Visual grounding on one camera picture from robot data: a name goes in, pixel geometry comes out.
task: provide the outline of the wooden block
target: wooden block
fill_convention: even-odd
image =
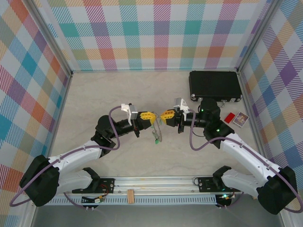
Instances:
[[[134,203],[134,190],[133,189],[127,190],[127,202],[128,202],[128,204]]]

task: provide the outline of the colorful checkered backdrop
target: colorful checkered backdrop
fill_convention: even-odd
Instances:
[[[268,157],[290,166],[303,192],[303,0],[284,0],[243,80]]]
[[[45,155],[67,75],[21,0],[0,1],[0,227],[17,225],[9,201],[34,157]]]
[[[35,2],[73,69],[137,70],[235,68],[271,0]]]

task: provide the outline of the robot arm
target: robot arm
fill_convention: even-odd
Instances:
[[[220,120],[220,108],[215,100],[203,99],[200,110],[194,119],[194,115],[189,112],[185,101],[177,98],[174,109],[165,111],[161,115],[161,119],[169,126],[177,126],[178,133],[184,131],[184,126],[191,126],[194,120],[194,127],[204,128],[204,135],[208,141],[221,137],[240,143],[239,145],[228,139],[211,142],[217,148],[221,148],[234,156],[252,173],[252,175],[244,175],[228,166],[223,166],[213,174],[213,180],[219,190],[223,191],[226,187],[235,188],[257,197],[260,204],[272,214],[279,213],[295,198],[294,193],[282,179],[269,170],[259,159],[280,173],[297,191],[294,171],[288,166],[281,168],[249,147],[232,128]]]
[[[119,122],[113,120],[113,125],[119,137],[132,131],[139,137],[140,130],[149,128],[156,120],[155,114],[151,112],[138,112],[135,106],[131,104],[122,104],[121,109],[127,112],[128,118]],[[23,188],[37,173],[50,165],[50,163],[59,160],[59,162],[44,171],[25,189],[25,192],[36,206],[45,205],[56,194],[63,192],[87,188],[90,188],[90,190],[94,192],[99,182],[97,173],[90,168],[84,168],[76,173],[71,173],[71,171],[88,161],[101,158],[108,154],[110,152],[109,149],[98,148],[98,146],[113,148],[116,144],[112,139],[115,137],[109,116],[104,115],[100,117],[96,126],[95,135],[88,142],[78,147],[77,149],[79,149],[79,151],[66,157],[64,155],[69,152],[49,158],[45,158],[43,155],[34,158],[19,183],[20,187]]]

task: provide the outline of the plaid wallpaper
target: plaid wallpaper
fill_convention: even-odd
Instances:
[[[35,2],[73,69],[140,70],[235,68],[271,0]]]
[[[271,161],[290,166],[303,195],[303,1],[284,0],[243,71]]]
[[[9,201],[51,142],[68,76],[21,0],[0,1],[0,227],[17,225]]]

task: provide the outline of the black case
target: black case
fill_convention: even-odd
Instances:
[[[238,102],[242,99],[236,72],[192,71],[189,89],[192,101],[213,98],[217,102]]]

